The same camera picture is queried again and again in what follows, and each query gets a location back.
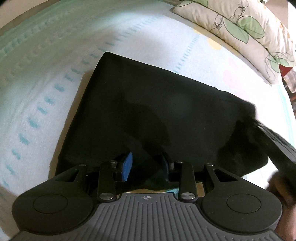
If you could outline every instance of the gray ribbed panel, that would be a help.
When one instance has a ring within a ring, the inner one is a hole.
[[[171,193],[124,193],[112,203],[99,205],[93,217],[69,233],[39,236],[20,232],[13,241],[278,241],[272,231],[236,235],[207,222],[194,204],[176,200]]]

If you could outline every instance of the white bed sheet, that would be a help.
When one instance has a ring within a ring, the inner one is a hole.
[[[247,100],[261,122],[294,145],[296,123],[283,85],[268,84],[229,46],[171,8],[151,0],[62,0],[0,37],[0,240],[17,232],[13,200],[53,175],[84,88],[105,51]],[[245,178],[265,187],[275,170],[269,162]]]

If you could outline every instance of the crosshair logo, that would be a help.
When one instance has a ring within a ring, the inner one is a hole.
[[[148,196],[148,195],[146,195],[145,197],[143,197],[145,200],[149,200],[149,199],[151,199],[152,197],[150,197],[150,196]]]

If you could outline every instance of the human hand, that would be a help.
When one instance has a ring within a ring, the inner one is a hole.
[[[276,195],[283,206],[283,213],[275,229],[284,241],[296,240],[296,196],[284,177],[276,172],[269,180],[268,191]]]

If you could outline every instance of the red object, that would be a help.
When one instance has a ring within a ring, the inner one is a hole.
[[[285,67],[279,64],[279,69],[281,71],[281,77],[283,78],[293,67]]]

